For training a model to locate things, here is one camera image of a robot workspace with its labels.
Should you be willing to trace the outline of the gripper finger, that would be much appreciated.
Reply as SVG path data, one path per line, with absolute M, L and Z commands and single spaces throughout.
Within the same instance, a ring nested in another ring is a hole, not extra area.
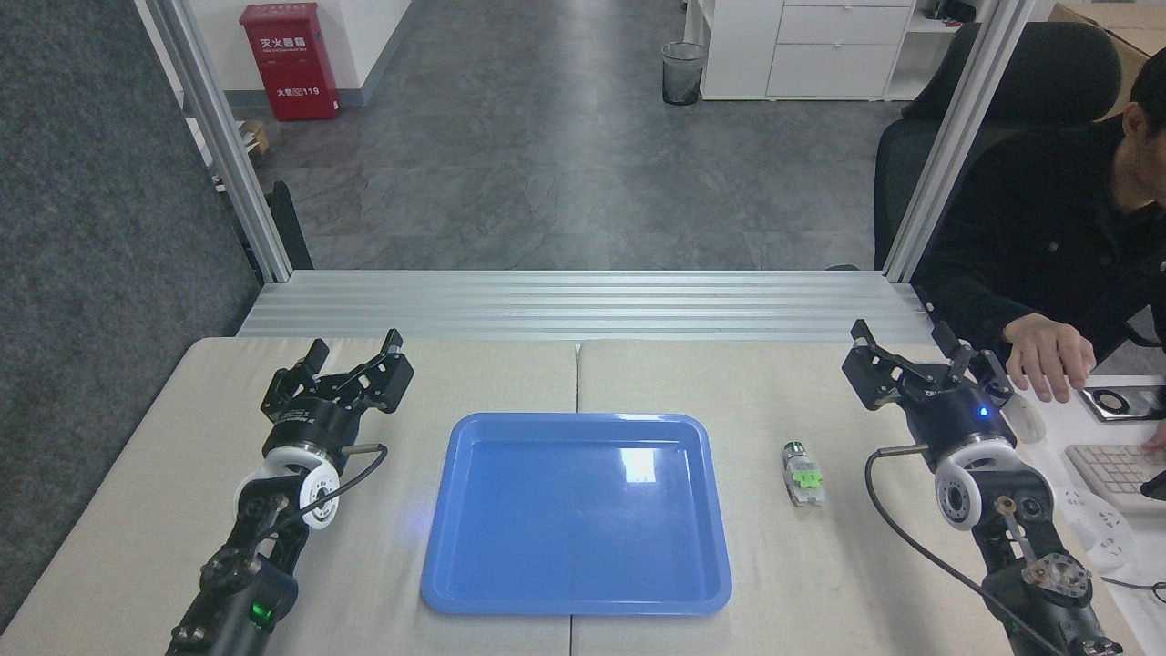
M 328 398 L 347 410 L 361 412 L 375 408 L 382 414 L 394 414 L 414 376 L 401 347 L 403 336 L 396 329 L 389 329 L 384 337 L 382 350 L 375 357 L 346 374 L 330 378 Z
M 292 369 L 281 368 L 275 371 L 271 386 L 261 402 L 264 414 L 283 412 L 301 392 L 315 390 L 317 374 L 326 362 L 329 354 L 328 345 L 322 339 L 316 339 L 310 345 L 305 357 L 301 358 Z
M 879 347 L 869 324 L 854 320 L 851 350 L 842 364 L 843 374 L 866 410 L 900 403 L 904 395 L 922 392 L 922 371 L 916 365 Z
M 934 319 L 933 325 L 933 340 L 937 350 L 948 357 L 948 365 L 940 378 L 941 389 L 956 389 L 965 382 L 965 374 L 971 374 L 979 392 L 986 392 L 988 397 L 1012 397 L 1014 392 L 1007 381 L 1007 373 L 991 350 L 972 350 L 969 343 L 957 339 L 946 320 Z

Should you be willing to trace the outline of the person's right hand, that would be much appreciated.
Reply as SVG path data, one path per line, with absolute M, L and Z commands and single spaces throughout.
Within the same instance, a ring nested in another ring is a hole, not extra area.
M 1038 400 L 1065 404 L 1083 389 L 1097 364 L 1094 345 L 1079 329 L 1028 313 L 1005 324 L 1002 337 L 1011 345 L 1005 371 L 1019 390 Z

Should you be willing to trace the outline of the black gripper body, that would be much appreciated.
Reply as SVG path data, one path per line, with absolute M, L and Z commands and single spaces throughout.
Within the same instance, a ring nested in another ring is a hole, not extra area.
M 300 397 L 265 398 L 260 405 L 273 423 L 261 452 L 274 447 L 311 447 L 326 456 L 340 456 L 354 444 L 361 423 L 361 407 L 343 405 L 333 400 Z
M 928 466 L 937 466 L 947 456 L 983 440 L 1005 440 L 1014 447 L 1017 438 L 1007 419 L 979 387 L 963 382 L 941 392 L 906 392 L 904 414 L 912 437 L 927 447 Z

